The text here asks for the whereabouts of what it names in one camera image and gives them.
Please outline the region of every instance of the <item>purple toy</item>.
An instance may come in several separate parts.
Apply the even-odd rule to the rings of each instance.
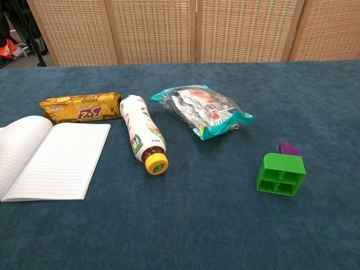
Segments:
[[[280,144],[279,153],[285,155],[302,156],[300,150],[297,149],[291,142],[284,142]]]

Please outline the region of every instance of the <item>green toy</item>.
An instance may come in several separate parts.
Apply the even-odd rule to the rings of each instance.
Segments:
[[[256,190],[295,196],[305,175],[301,156],[269,153],[256,179]]]

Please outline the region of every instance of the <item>notebook page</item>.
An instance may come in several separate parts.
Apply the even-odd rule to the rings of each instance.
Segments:
[[[83,200],[109,124],[55,125],[3,201]]]
[[[3,199],[51,128],[52,123],[48,119],[28,116],[0,130],[0,199]]]

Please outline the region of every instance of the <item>floor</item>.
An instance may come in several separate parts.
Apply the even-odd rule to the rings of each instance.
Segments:
[[[50,54],[44,55],[43,59],[47,66],[54,66]],[[11,61],[9,64],[3,67],[3,69],[14,69],[14,68],[36,68],[38,66],[38,58],[34,55],[28,57],[22,57],[16,61]]]

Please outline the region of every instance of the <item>biscuit package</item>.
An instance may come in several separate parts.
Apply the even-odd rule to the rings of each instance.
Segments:
[[[86,122],[120,118],[120,101],[117,93],[83,94],[52,97],[40,102],[45,115],[54,122]]]

